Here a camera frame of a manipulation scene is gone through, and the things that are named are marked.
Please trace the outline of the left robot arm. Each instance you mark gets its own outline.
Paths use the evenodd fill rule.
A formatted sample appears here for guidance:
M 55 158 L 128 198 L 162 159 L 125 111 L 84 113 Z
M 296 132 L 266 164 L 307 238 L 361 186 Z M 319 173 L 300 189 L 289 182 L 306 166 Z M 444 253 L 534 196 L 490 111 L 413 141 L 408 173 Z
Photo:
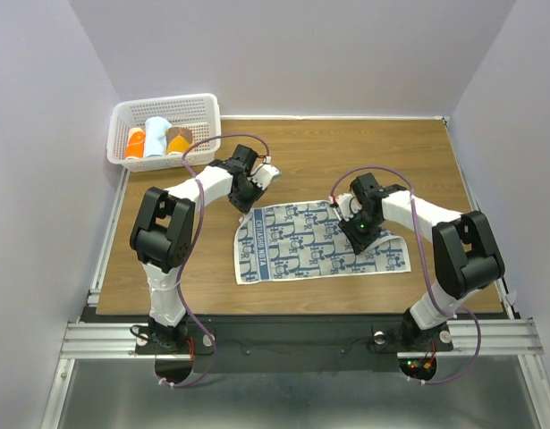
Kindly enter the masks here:
M 202 227 L 204 209 L 226 197 L 247 214 L 281 172 L 264 156 L 239 145 L 226 160 L 214 160 L 200 173 L 168 188 L 146 191 L 133 225 L 130 245 L 147 276 L 150 297 L 148 328 L 133 335 L 169 352 L 189 343 L 187 310 L 179 293 L 180 272 Z

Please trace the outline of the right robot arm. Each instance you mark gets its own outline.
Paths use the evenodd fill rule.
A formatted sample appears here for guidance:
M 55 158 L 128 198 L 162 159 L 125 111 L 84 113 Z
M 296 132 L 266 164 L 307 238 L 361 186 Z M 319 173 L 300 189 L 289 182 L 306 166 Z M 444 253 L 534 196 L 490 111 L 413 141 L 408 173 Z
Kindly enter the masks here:
M 355 169 L 347 193 L 331 193 L 339 227 L 355 254 L 377 240 L 383 222 L 414 232 L 419 253 L 429 241 L 433 273 L 422 270 L 427 291 L 402 315 L 404 347 L 419 349 L 432 340 L 470 297 L 501 279 L 505 266 L 487 217 L 479 211 L 461 213 L 418 198 L 412 185 L 383 186 L 366 168 Z

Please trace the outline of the blue white patterned towel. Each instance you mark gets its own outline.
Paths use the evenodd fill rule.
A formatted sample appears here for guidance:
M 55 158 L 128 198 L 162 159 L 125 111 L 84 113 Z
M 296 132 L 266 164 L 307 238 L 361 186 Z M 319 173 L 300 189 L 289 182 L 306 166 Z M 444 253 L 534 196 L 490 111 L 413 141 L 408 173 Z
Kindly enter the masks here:
M 233 247 L 239 285 L 411 271 L 404 238 L 388 230 L 355 254 L 325 200 L 251 209 Z

